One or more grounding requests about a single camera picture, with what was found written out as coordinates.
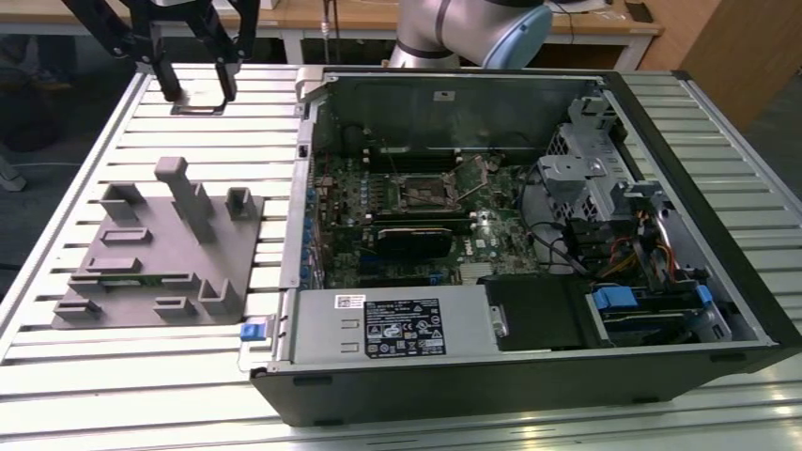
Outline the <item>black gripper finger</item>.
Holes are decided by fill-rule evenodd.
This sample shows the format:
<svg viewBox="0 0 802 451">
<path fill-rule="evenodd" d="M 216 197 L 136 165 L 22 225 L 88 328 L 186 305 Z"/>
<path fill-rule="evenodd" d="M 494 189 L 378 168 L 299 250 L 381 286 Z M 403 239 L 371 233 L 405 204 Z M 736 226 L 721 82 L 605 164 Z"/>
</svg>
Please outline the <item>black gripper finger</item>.
<svg viewBox="0 0 802 451">
<path fill-rule="evenodd" d="M 242 63 L 253 56 L 258 36 L 258 1 L 230 1 L 239 15 L 236 36 L 230 37 L 220 22 L 214 2 L 194 1 L 190 6 L 187 25 L 215 60 L 216 74 L 226 101 L 236 98 L 236 74 Z"/>
<path fill-rule="evenodd" d="M 155 26 L 163 16 L 162 6 L 154 1 L 123 1 L 131 19 L 126 23 L 107 1 L 64 0 L 63 4 L 108 53 L 116 58 L 128 57 L 148 69 L 164 99 L 179 101 L 183 90 Z"/>
</svg>

